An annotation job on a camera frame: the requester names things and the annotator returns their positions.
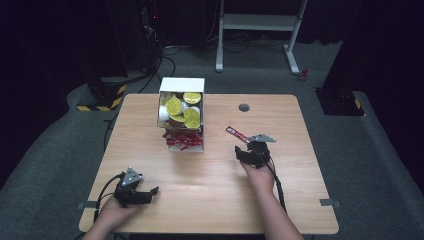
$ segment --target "human arm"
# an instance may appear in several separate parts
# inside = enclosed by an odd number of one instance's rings
[[[144,205],[133,205],[126,208],[115,197],[110,197],[100,210],[97,220],[82,238],[83,240],[104,240],[116,227],[121,225],[135,213],[144,208]]]
[[[266,166],[255,169],[241,161],[240,163],[246,171],[250,185],[258,199],[266,239],[303,239],[274,195],[274,176],[271,171]]]

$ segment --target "small black hole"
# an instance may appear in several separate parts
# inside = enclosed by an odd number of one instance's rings
[[[250,110],[250,107],[249,107],[249,105],[242,103],[242,104],[239,105],[239,110],[242,111],[242,112],[247,112],[247,111]]]

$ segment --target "gray carpet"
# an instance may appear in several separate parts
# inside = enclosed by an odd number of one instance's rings
[[[340,231],[316,239],[424,239],[423,195],[367,96],[354,93],[366,112],[363,117],[326,116],[321,110],[314,89],[322,87],[340,45],[296,44],[299,67],[308,69],[310,77],[298,82],[289,71],[282,45],[264,43],[242,53],[224,52],[222,73],[215,72],[215,51],[184,47],[177,52],[175,47],[164,53],[175,61],[175,77],[205,78],[206,94],[298,98],[329,195],[341,204],[335,209]],[[241,46],[226,44],[226,48],[237,51]],[[159,75],[166,77],[172,71],[171,61],[163,59]],[[125,94],[140,91],[146,83],[147,79],[130,83]],[[143,93],[157,93],[159,85],[155,77]],[[0,239],[73,239],[80,233],[82,211],[76,206],[87,199],[102,159],[104,120],[119,111],[77,111],[85,89],[81,86],[69,94],[69,112],[37,139],[3,187]]]

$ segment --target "black tripod base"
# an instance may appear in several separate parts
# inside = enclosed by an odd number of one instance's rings
[[[353,93],[338,95],[332,91],[315,89],[318,100],[325,115],[364,116],[365,113]]]

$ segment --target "yellow and black tape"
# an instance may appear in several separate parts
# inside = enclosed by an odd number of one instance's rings
[[[103,105],[77,105],[77,109],[79,111],[102,111],[102,112],[107,112],[107,111],[112,111],[115,110],[119,104],[122,101],[122,96],[124,95],[125,89],[127,88],[127,85],[123,85],[121,87],[118,88],[117,91],[115,91],[113,94],[110,94],[112,96],[107,96],[107,102],[108,104],[103,104]]]

